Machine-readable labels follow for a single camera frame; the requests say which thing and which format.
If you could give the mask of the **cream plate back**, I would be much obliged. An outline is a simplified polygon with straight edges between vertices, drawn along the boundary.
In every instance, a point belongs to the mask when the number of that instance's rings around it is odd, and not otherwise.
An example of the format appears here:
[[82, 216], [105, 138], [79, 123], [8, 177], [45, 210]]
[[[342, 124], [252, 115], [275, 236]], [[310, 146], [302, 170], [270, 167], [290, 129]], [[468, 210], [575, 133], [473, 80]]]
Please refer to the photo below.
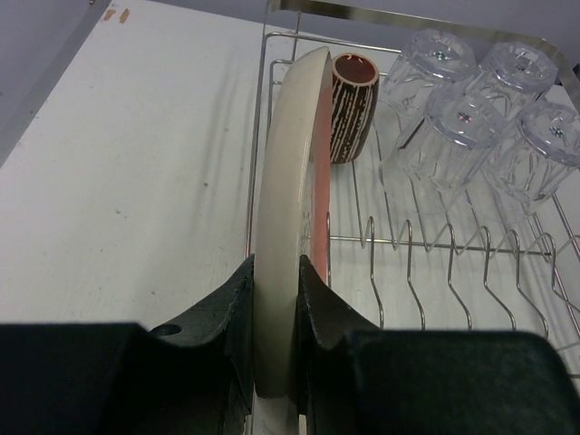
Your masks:
[[277, 94], [266, 141], [254, 268], [256, 392], [289, 394], [299, 263], [326, 268], [333, 65], [328, 48], [304, 54]]

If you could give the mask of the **dark red cup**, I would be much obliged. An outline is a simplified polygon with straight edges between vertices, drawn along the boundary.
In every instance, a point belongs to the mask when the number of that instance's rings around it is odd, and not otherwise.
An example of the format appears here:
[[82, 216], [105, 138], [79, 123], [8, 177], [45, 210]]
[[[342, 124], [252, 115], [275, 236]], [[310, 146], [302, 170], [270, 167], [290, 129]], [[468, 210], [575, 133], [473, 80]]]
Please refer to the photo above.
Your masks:
[[375, 63], [358, 53], [333, 58], [332, 164], [355, 160], [362, 152], [375, 113], [380, 74]]

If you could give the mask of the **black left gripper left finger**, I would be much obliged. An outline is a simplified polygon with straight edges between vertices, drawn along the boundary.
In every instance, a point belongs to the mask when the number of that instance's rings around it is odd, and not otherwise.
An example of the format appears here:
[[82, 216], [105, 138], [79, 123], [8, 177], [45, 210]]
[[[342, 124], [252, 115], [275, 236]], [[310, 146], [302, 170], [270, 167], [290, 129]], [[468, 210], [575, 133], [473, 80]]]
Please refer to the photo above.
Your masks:
[[239, 434], [254, 388], [254, 261], [182, 314], [5, 324], [4, 434]]

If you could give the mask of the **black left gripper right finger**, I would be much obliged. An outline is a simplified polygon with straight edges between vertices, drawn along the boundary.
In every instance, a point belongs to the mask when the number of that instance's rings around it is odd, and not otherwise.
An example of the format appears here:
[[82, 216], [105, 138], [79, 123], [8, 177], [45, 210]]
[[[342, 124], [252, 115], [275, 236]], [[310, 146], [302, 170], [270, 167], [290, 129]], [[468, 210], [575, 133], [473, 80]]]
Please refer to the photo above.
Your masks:
[[532, 333], [383, 330], [299, 263], [298, 410], [311, 434], [576, 434], [579, 396]]

